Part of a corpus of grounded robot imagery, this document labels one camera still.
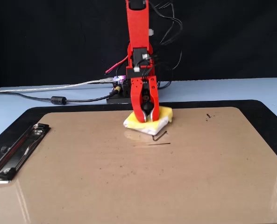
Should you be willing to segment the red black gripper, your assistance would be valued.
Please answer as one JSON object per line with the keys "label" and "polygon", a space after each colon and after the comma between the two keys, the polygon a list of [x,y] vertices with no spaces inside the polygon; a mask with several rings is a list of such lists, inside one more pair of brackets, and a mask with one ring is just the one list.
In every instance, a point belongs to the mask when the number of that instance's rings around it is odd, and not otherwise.
{"label": "red black gripper", "polygon": [[150,113],[150,118],[151,121],[157,121],[159,119],[159,101],[154,67],[136,66],[132,68],[127,66],[126,86],[136,119],[141,123],[146,122],[147,117],[141,104],[151,102],[154,107]]}

